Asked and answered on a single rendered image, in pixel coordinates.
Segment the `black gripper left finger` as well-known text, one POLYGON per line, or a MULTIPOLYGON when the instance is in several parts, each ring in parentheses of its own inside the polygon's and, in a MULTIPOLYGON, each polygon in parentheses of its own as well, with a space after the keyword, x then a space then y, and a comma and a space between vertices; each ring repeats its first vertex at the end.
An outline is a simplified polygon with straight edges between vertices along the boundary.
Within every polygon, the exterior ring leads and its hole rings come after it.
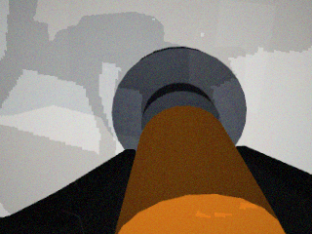
POLYGON ((116 233, 136 156, 125 149, 60 191, 0 217, 0 234, 116 233))

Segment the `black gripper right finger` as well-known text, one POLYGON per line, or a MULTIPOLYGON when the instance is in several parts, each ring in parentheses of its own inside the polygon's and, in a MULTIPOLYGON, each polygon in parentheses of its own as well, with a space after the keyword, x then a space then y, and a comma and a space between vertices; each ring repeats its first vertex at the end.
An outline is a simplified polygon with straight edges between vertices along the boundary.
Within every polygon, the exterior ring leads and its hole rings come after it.
POLYGON ((237 145, 286 234, 312 234, 312 175, 265 153, 237 145))

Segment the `orange knob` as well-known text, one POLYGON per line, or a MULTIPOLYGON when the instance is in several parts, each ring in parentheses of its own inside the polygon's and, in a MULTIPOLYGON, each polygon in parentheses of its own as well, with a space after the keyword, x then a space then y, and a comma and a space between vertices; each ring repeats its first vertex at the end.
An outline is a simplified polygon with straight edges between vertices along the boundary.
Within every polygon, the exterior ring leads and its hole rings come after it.
POLYGON ((114 234, 286 234, 221 122, 175 105, 144 125, 114 234))

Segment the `dark grey round pedestal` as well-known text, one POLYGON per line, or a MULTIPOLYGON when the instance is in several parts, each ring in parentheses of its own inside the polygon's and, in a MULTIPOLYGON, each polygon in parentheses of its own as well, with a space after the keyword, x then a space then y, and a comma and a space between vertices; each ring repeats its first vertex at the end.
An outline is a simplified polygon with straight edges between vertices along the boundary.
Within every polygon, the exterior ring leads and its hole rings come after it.
POLYGON ((113 126, 125 149, 137 141, 152 116, 175 105, 198 106, 214 115, 238 143, 246 124, 246 98, 233 71, 207 52, 167 47, 132 67, 113 99, 113 126))

